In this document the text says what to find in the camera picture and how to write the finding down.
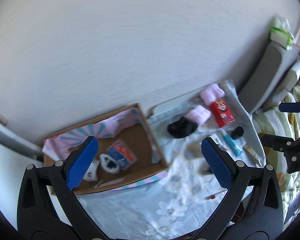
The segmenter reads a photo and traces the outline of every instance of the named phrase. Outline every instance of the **white wall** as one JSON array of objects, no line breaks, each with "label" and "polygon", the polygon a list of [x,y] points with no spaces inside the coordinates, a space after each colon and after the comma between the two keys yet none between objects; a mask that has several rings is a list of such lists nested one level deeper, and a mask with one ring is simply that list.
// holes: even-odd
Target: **white wall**
[{"label": "white wall", "polygon": [[[33,163],[41,167],[42,163],[20,155],[0,144],[0,211],[17,229],[17,204],[21,181],[26,166]],[[61,221],[69,224],[56,196],[51,196],[52,203]]]},{"label": "white wall", "polygon": [[0,0],[0,113],[32,142],[120,106],[240,86],[298,0]]}]

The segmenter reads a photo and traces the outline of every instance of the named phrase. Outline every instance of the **metal screw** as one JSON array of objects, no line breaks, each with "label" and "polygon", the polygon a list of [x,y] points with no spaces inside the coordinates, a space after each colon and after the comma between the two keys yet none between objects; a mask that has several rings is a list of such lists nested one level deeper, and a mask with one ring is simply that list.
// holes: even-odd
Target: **metal screw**
[{"label": "metal screw", "polygon": [[54,165],[56,165],[57,167],[60,167],[63,165],[63,161],[62,160],[58,160],[54,163]]},{"label": "metal screw", "polygon": [[272,165],[270,165],[270,164],[267,164],[266,168],[267,168],[268,170],[270,170],[270,171],[273,170],[273,167],[272,167]]},{"label": "metal screw", "polygon": [[238,167],[243,167],[244,166],[243,161],[237,161],[236,164],[237,164]]},{"label": "metal screw", "polygon": [[31,170],[33,168],[33,164],[28,164],[27,165],[27,170]]}]

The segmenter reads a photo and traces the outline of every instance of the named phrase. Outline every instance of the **blue tube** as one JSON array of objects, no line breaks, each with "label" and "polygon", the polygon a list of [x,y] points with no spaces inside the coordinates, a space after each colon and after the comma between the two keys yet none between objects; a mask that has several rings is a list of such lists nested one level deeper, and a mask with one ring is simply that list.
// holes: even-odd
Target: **blue tube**
[{"label": "blue tube", "polygon": [[235,156],[239,157],[242,154],[242,150],[239,146],[231,139],[231,137],[226,133],[225,130],[221,130],[223,138],[225,139],[226,143],[229,145],[231,150],[234,152]]}]

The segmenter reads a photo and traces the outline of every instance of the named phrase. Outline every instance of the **blue gripper pad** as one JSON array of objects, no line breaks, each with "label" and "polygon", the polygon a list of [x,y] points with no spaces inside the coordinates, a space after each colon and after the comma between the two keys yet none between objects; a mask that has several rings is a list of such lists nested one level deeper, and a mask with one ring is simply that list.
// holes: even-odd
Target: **blue gripper pad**
[{"label": "blue gripper pad", "polygon": [[281,103],[279,111],[283,113],[300,113],[300,103]]},{"label": "blue gripper pad", "polygon": [[97,138],[89,136],[79,147],[73,151],[65,160],[68,165],[65,165],[67,185],[69,190],[78,187],[86,174],[94,157],[98,153],[99,143]]},{"label": "blue gripper pad", "polygon": [[207,137],[201,142],[201,153],[208,162],[221,187],[230,189],[234,181],[234,160]]}]

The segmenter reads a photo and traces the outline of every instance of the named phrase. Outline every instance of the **pink baby sock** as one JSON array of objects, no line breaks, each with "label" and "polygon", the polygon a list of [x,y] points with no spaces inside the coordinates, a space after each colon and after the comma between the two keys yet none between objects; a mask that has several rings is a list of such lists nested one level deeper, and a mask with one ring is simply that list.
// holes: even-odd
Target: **pink baby sock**
[{"label": "pink baby sock", "polygon": [[211,112],[203,106],[196,106],[187,115],[186,119],[196,122],[198,125],[204,124],[211,116]]},{"label": "pink baby sock", "polygon": [[224,96],[225,92],[218,86],[218,84],[212,84],[200,92],[200,97],[207,106]]}]

